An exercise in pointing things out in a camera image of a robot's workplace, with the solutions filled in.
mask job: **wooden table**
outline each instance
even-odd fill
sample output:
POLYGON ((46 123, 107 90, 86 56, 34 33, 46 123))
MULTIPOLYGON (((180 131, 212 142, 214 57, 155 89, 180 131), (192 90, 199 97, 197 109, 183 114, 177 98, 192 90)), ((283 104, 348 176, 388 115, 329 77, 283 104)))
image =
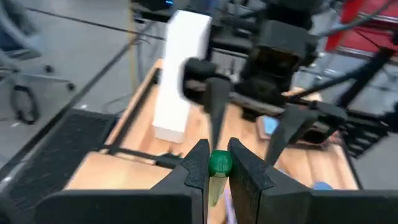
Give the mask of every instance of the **wooden table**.
MULTIPOLYGON (((140 97, 150 85, 156 68, 161 68, 161 66, 162 61, 158 60, 132 97, 126 111, 110 133, 106 144, 112 144, 115 141, 129 114, 137 106, 140 97)), ((120 145, 122 148, 140 150, 155 155, 170 150, 174 154, 184 156, 199 139, 208 138, 207 118, 201 112, 201 108, 192 106, 183 143, 175 144, 156 139, 152 129, 152 120, 158 86, 151 85, 150 88, 135 122, 131 124, 120 145)), ((228 106, 218 148, 226 149, 229 139, 236 137, 253 153, 264 158, 268 142, 259 139, 256 124, 241 119, 241 113, 239 107, 228 106)), ((103 149, 101 153, 89 153, 76 170, 65 190, 149 189, 170 172, 169 169, 154 166, 153 161, 121 153, 110 156, 106 154, 107 151, 107 149, 103 149)), ((324 181, 334 189, 358 188, 343 150, 337 145, 330 145, 324 151, 289 147, 282 153, 275 166, 309 187, 315 181, 324 181)), ((214 224, 224 223, 225 218, 225 202, 224 198, 221 197, 217 206, 209 210, 209 219, 214 224)))

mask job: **wooden edge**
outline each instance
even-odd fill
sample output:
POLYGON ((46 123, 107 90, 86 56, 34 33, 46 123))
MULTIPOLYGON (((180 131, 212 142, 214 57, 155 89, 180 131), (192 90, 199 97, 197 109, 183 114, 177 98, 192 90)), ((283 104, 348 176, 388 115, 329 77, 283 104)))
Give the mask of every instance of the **wooden edge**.
POLYGON ((148 75, 145 77, 144 81, 139 85, 136 93, 131 98, 125 112, 123 113, 120 120, 118 121, 118 123, 115 125, 115 127, 112 129, 111 133, 109 134, 105 144, 112 144, 113 141, 116 139, 116 136, 119 134, 124 122, 126 122, 127 117, 133 111, 139 98, 142 96, 144 90, 149 85, 149 82, 152 80, 152 77, 154 76, 155 71, 158 68, 162 68, 162 59, 158 59, 155 62, 154 66, 149 70, 148 75))
POLYGON ((70 187, 70 186, 71 186, 71 183, 72 183, 73 180, 75 179, 75 177, 76 177, 77 173, 79 172, 79 170, 82 169, 82 167, 85 165, 86 161, 88 160, 88 158, 89 158, 91 155, 95 155, 95 154, 97 154, 97 153, 100 153, 100 152, 89 152, 89 153, 86 154, 86 156, 83 158, 83 160, 81 160, 79 166, 78 166, 78 167, 75 169, 75 171, 73 172, 73 175, 69 178, 68 183, 65 184, 65 186, 64 186, 64 188, 63 188, 64 190, 68 190, 68 189, 71 188, 71 187, 70 187))
POLYGON ((300 87, 293 87, 291 90, 283 92, 282 95, 284 96, 292 96, 303 92, 304 89, 300 87))

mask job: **gray floor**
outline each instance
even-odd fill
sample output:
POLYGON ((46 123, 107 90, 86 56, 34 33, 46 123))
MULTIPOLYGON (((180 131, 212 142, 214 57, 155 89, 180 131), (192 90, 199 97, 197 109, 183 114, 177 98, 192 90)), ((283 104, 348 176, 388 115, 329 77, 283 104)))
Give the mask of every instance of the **gray floor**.
MULTIPOLYGON (((52 12, 63 16, 70 16, 90 22, 97 22, 107 26, 114 26, 122 29, 129 29, 128 0, 20 0, 23 5, 42 11, 52 12)), ((98 26, 82 24, 68 19, 57 18, 30 12, 33 21, 39 26, 44 40, 45 55, 36 60, 29 60, 23 63, 27 72, 39 71, 40 64, 51 64, 56 69, 55 76, 68 78, 77 85, 78 92, 93 78, 104 65, 128 42, 128 35, 111 29, 98 26)), ((327 17, 316 19, 316 30, 324 28, 328 21, 327 17)), ((162 35, 164 25, 159 24, 151 30, 152 35, 162 35)), ((156 58, 162 55, 162 42, 149 40, 141 45, 141 73, 152 66, 156 58), (151 52, 154 46, 158 45, 155 52, 151 52)), ((123 55, 112 69, 100 80, 95 87, 76 105, 90 111, 101 113, 117 113, 123 110, 129 100, 129 94, 134 91, 131 78, 131 63, 137 54, 137 47, 123 55), (126 96, 121 101, 111 105, 104 105, 113 99, 126 96)), ((322 63, 327 60, 327 55, 320 58, 312 68, 319 71, 322 63)), ((215 54, 214 61, 227 67, 232 57, 215 54)), ((236 59, 239 66, 241 59, 236 59)), ((330 68, 345 72, 362 63, 354 58, 336 56, 330 68)), ((389 67, 390 71, 396 71, 395 67, 389 67)), ((138 71, 138 62, 135 62, 135 71, 138 71)), ((313 75, 298 73, 294 83, 297 86, 308 87, 313 80, 313 75)), ((69 102, 76 93, 66 91, 64 84, 50 82, 34 82, 25 80, 33 87, 39 98, 42 109, 40 121, 33 126, 17 124, 15 121, 0 123, 0 167, 3 166, 40 128, 42 128, 61 107, 69 102)), ((385 74, 379 77, 367 88, 356 100, 353 108, 371 113, 382 113, 391 109, 392 103, 397 99, 397 93, 393 91, 378 90, 378 86, 384 86, 387 82, 385 74)), ((333 90, 324 92, 323 98, 326 101, 333 101, 334 95, 346 88, 338 86, 333 90)), ((10 116, 8 107, 9 89, 0 88, 0 118, 10 116)), ((398 179, 395 170, 398 165, 395 160, 398 158, 398 151, 394 143, 397 138, 394 136, 381 146, 371 151, 362 159, 355 162, 363 185, 367 189, 398 189, 398 179)))

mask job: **black mat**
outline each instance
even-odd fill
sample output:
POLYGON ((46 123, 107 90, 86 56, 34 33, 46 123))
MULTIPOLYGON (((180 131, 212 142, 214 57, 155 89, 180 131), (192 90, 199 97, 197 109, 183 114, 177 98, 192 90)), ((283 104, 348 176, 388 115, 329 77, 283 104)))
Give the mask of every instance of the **black mat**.
POLYGON ((16 224, 34 223, 35 205, 64 188, 84 156, 101 149, 115 122, 115 116, 71 110, 2 192, 0 207, 16 224))

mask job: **black cable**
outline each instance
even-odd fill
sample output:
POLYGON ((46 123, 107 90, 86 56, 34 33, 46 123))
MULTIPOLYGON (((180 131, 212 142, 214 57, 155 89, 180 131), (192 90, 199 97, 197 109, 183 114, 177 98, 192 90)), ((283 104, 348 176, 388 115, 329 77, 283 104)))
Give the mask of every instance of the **black cable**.
POLYGON ((363 18, 360 18, 360 19, 356 19, 355 21, 350 22, 349 24, 344 24, 344 25, 336 27, 334 29, 323 31, 323 32, 317 34, 317 36, 318 36, 318 38, 328 37, 330 35, 337 34, 337 33, 341 32, 341 31, 350 30, 350 29, 352 29, 352 28, 354 28, 356 26, 360 26, 360 25, 364 24, 365 22, 368 22, 371 19, 373 19, 375 16, 380 14, 382 11, 387 9, 388 6, 390 6, 392 3, 395 3, 396 1, 397 0, 389 0, 383 6, 381 6, 378 10, 374 11, 372 14, 369 14, 369 15, 363 17, 363 18))
POLYGON ((354 29, 354 31, 359 34, 361 37, 365 38, 367 41, 369 41, 370 43, 372 43, 373 45, 375 45, 376 47, 380 48, 380 45, 378 45, 377 43, 375 43, 375 41, 373 41, 372 39, 370 39, 369 37, 366 37, 364 34, 362 34, 362 32, 354 29))
MULTIPOLYGON (((335 79, 336 77, 334 75, 328 75, 327 73, 321 74, 320 72, 315 72, 313 70, 309 70, 309 69, 304 69, 301 68, 299 70, 300 72, 304 72, 308 75, 315 75, 315 76, 320 76, 322 78, 329 78, 329 79, 335 79)), ((389 89, 389 88, 383 88, 381 86, 377 86, 377 85, 368 85, 369 87, 375 89, 375 90, 382 90, 382 91, 395 91, 393 89, 389 89)))
POLYGON ((377 72, 394 56, 395 50, 380 48, 379 52, 369 60, 368 63, 359 67, 353 73, 360 76, 355 83, 346 90, 337 100, 336 105, 347 108, 349 104, 362 92, 363 88, 376 76, 377 72))
POLYGON ((24 124, 33 125, 40 118, 39 104, 33 93, 33 91, 22 85, 14 85, 10 94, 10 104, 11 108, 16 115, 16 119, 23 122, 24 124), (24 111, 18 104, 18 94, 24 93, 30 101, 30 109, 24 111))
POLYGON ((312 87, 312 88, 310 88, 308 90, 305 90, 303 92, 297 93, 296 95, 290 96, 289 97, 289 102, 294 102, 295 100, 298 100, 298 99, 300 99, 300 98, 302 98, 304 96, 308 96, 309 94, 316 93, 318 91, 324 90, 324 89, 329 88, 331 86, 343 83, 343 82, 345 82, 347 80, 350 80, 352 78, 356 78, 357 76, 358 76, 357 73, 349 73, 349 74, 344 75, 342 77, 334 78, 334 79, 329 80, 329 81, 327 81, 325 83, 319 84, 318 86, 314 86, 314 87, 312 87))
MULTIPOLYGON (((366 35, 362 34, 362 32, 354 29, 354 31, 359 34, 361 37, 365 38, 367 41, 369 41, 370 43, 372 43, 373 45, 375 45, 376 47, 378 47, 379 49, 381 48, 380 45, 378 45, 377 43, 375 43, 375 41, 373 41, 372 39, 370 39, 369 37, 366 37, 366 35)), ((391 74, 391 72, 389 72, 386 68, 382 68, 381 69, 387 76, 388 76, 388 80, 389 82, 396 82, 397 76, 391 74)))
MULTIPOLYGON (((133 46, 141 45, 141 44, 143 44, 144 42, 147 43, 147 44, 153 49, 154 46, 153 46, 152 44, 150 44, 150 42, 149 42, 148 40, 146 40, 146 39, 139 39, 138 42, 136 42, 135 44, 133 44, 133 46)), ((111 105, 117 103, 117 102, 120 102, 120 101, 126 99, 127 97, 132 96, 133 94, 134 94, 134 93, 128 93, 128 94, 126 94, 126 95, 119 96, 119 97, 117 97, 117 98, 115 98, 115 99, 113 99, 113 100, 110 100, 110 101, 104 103, 104 104, 101 106, 101 112, 102 112, 102 113, 105 113, 105 114, 119 115, 119 114, 120 114, 121 112, 123 112, 125 109, 123 109, 123 110, 121 110, 121 111, 118 111, 118 112, 116 112, 116 113, 111 113, 111 112, 109 111, 109 107, 110 107, 111 105)))
POLYGON ((104 25, 104 24, 99 24, 97 22, 85 21, 83 19, 77 19, 77 18, 73 18, 73 17, 70 17, 70 16, 63 16, 63 15, 60 15, 60 14, 55 14, 55 13, 52 13, 52 12, 46 12, 46 11, 42 11, 42 10, 39 10, 39 9, 30 8, 30 7, 26 7, 26 9, 29 10, 29 11, 32 11, 32 12, 37 12, 37 13, 45 14, 45 15, 48 15, 48 16, 62 18, 62 19, 68 19, 68 20, 75 21, 75 22, 81 22, 81 23, 84 23, 84 24, 92 25, 92 26, 98 26, 98 27, 102 27, 102 28, 106 28, 106 29, 112 29, 112 30, 116 30, 116 31, 120 31, 120 32, 126 32, 126 33, 129 33, 129 34, 135 34, 135 35, 139 35, 139 36, 143 36, 143 37, 149 37, 149 38, 157 39, 157 40, 164 40, 163 37, 157 37, 157 36, 154 36, 154 35, 144 34, 141 31, 133 31, 133 30, 127 30, 127 29, 112 27, 112 26, 108 26, 108 25, 104 25))

